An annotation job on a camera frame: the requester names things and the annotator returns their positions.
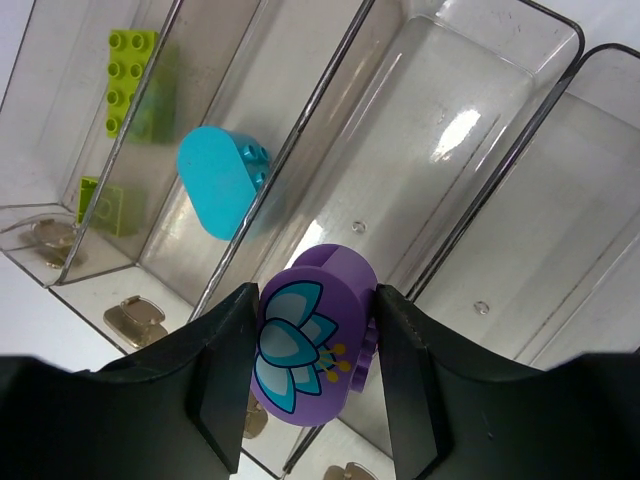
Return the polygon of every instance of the rounded blue block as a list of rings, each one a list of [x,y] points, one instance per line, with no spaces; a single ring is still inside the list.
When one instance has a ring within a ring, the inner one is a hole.
[[[269,154],[249,135],[217,127],[189,133],[178,174],[204,229],[231,240],[269,171]]]

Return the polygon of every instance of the purple toy brick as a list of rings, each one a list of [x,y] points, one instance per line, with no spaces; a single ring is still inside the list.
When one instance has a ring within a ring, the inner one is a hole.
[[[251,390],[272,415],[302,426],[336,418],[362,391],[378,333],[367,261],[339,245],[302,253],[265,286]]]

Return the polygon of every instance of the green toy brick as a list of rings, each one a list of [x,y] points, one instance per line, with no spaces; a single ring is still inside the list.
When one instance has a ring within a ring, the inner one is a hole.
[[[148,30],[112,30],[107,89],[107,136],[115,138],[131,105],[145,67],[158,40]],[[139,143],[172,140],[175,111],[177,50],[165,48],[132,119],[127,140]]]
[[[97,177],[82,177],[80,180],[78,223],[84,219],[97,185]],[[89,226],[116,237],[135,235],[144,222],[145,201],[146,195],[138,188],[105,185]]]

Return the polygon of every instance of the blue flower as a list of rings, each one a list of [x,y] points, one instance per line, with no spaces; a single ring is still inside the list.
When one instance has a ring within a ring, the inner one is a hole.
[[[265,396],[286,413],[295,411],[297,393],[322,394],[318,373],[329,372],[336,365],[333,352],[344,350],[326,345],[338,325],[316,313],[321,297],[321,284],[296,282],[267,300],[254,373]],[[329,380],[337,381],[337,375],[331,372]]]

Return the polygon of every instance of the blue toy brick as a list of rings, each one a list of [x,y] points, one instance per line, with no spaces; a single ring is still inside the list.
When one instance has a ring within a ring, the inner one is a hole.
[[[269,172],[269,154],[249,135],[200,127],[182,141],[177,167],[204,229],[231,240]]]

